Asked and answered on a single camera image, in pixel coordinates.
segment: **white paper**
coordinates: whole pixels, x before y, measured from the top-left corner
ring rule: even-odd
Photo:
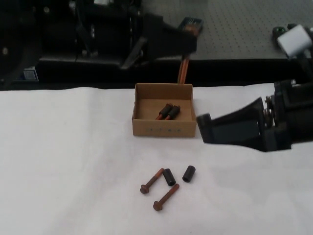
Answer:
[[[195,88],[196,114],[214,118],[272,84]],[[313,144],[262,153],[194,139],[134,137],[134,90],[0,93],[1,235],[311,235]],[[189,165],[191,183],[182,181]],[[170,168],[179,190],[161,177]]]

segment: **rusty bolt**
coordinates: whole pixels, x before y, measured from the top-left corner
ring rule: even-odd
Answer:
[[[155,201],[153,208],[158,212],[163,209],[163,204],[179,189],[179,184],[175,184],[160,201]]]
[[[160,176],[163,174],[163,171],[164,171],[164,169],[161,168],[161,169],[157,172],[157,174],[156,174],[154,177],[151,178],[151,180],[150,180],[148,183],[146,183],[145,185],[141,185],[140,192],[143,193],[143,194],[147,194],[147,193],[149,192],[150,186],[151,186],[155,181],[157,181],[158,178],[160,178]]]

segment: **brown cardboard box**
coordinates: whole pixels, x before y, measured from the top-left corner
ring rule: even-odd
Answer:
[[[179,115],[175,120],[156,120],[167,103],[179,105]],[[196,126],[191,84],[136,84],[133,113],[134,136],[194,137]]]

